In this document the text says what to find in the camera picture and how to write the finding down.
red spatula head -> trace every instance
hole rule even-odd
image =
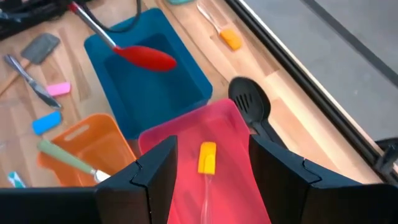
[[[128,62],[154,72],[167,72],[177,65],[170,55],[144,46],[114,47],[113,51]]]

black slotted spoon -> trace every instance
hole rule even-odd
[[[235,102],[249,127],[254,128],[261,137],[286,148],[268,122],[271,103],[264,90],[255,81],[244,77],[232,79],[228,87],[228,97]]]

blue plastic container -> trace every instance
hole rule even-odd
[[[116,26],[125,27],[132,18]],[[98,37],[85,49],[126,139],[207,104],[213,88],[160,9],[141,14],[129,32],[110,33],[121,47],[143,45],[164,51],[177,61],[169,72],[150,72],[116,55]]]

red silicone spatula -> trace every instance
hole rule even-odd
[[[130,63],[138,67],[146,68],[155,72],[166,72],[173,69],[177,62],[167,53],[145,46],[131,46],[121,48],[115,44],[106,32],[101,29],[87,13],[75,2],[68,5],[69,9],[83,20],[101,39],[108,45],[113,52],[124,57]]]

black cable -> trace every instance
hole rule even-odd
[[[127,32],[129,30],[131,30],[138,22],[140,15],[141,15],[141,0],[137,0],[137,14],[134,17],[134,19],[132,20],[132,22],[126,26],[123,27],[122,29],[111,29],[109,27],[104,26],[104,24],[102,24],[99,20],[97,20],[97,18],[91,13],[91,11],[88,9],[87,5],[85,2],[80,1],[80,6],[83,8],[83,10],[87,13],[87,15],[98,25],[100,26],[103,30],[107,31],[107,32],[115,32],[115,33],[120,33],[120,32]]]

